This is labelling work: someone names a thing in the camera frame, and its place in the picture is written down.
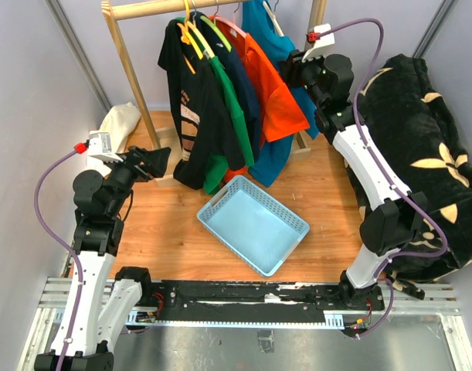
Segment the orange t shirt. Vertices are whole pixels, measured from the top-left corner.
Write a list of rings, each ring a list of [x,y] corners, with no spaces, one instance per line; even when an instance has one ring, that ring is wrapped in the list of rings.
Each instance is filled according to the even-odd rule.
[[[309,123],[290,89],[257,41],[235,23],[220,16],[210,19],[231,42],[253,85],[262,117],[260,157],[249,173],[263,186],[271,186],[286,166],[294,135]]]

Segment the white plastic hanger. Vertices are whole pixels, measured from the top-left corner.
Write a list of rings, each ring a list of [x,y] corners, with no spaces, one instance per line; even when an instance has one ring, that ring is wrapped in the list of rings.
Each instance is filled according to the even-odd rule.
[[[277,17],[276,15],[273,13],[269,3],[267,1],[263,1],[263,7],[268,15],[268,17],[270,18],[270,21],[273,23],[273,28],[275,30],[275,33],[279,36],[279,37],[283,37],[284,36],[284,32],[283,30],[281,29],[278,21],[277,21]]]

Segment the teal blue t shirt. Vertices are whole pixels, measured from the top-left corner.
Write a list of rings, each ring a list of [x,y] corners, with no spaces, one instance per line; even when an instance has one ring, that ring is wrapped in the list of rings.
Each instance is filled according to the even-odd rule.
[[[254,38],[280,72],[277,62],[285,60],[295,50],[295,45],[288,36],[279,37],[275,33],[263,1],[251,1],[243,5],[243,30]],[[266,187],[274,183],[287,164],[296,133],[306,131],[313,139],[318,136],[315,111],[315,105],[304,89],[289,88],[286,84],[278,89],[265,112],[273,115],[271,122],[279,124],[284,132],[274,132],[266,137],[259,160],[250,168],[250,174],[255,180]]]

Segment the pink plastic hanger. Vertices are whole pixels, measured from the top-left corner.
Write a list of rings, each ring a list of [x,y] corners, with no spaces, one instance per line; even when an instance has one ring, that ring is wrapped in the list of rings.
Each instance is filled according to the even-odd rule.
[[[220,22],[220,23],[226,25],[229,28],[229,32],[233,36],[240,36],[244,39],[246,38],[247,33],[244,32],[234,21],[229,21],[228,19],[223,18],[222,16],[219,16],[218,12],[215,12],[215,14],[212,16],[212,18],[216,22]]]

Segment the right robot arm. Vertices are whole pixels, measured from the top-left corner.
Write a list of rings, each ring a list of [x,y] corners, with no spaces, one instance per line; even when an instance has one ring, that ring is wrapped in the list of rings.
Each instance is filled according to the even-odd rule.
[[[338,284],[340,303],[355,309],[373,295],[389,260],[419,232],[423,218],[410,203],[425,210],[427,199],[396,178],[368,127],[355,123],[349,98],[354,74],[348,57],[331,54],[307,60],[303,52],[293,50],[278,65],[284,82],[303,88],[315,104],[319,131],[348,163],[368,200],[370,211],[359,227],[362,247]]]

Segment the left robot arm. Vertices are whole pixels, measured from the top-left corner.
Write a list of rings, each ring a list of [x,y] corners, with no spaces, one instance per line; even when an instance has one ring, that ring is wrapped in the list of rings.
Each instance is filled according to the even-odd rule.
[[[74,179],[73,242],[56,238],[73,258],[73,278],[59,330],[50,350],[37,355],[36,370],[113,369],[114,348],[127,316],[135,305],[146,305],[154,296],[148,269],[123,267],[109,299],[103,299],[124,230],[119,212],[132,201],[135,183],[164,176],[170,154],[170,148],[149,151],[131,146],[108,158],[108,176],[88,169]]]

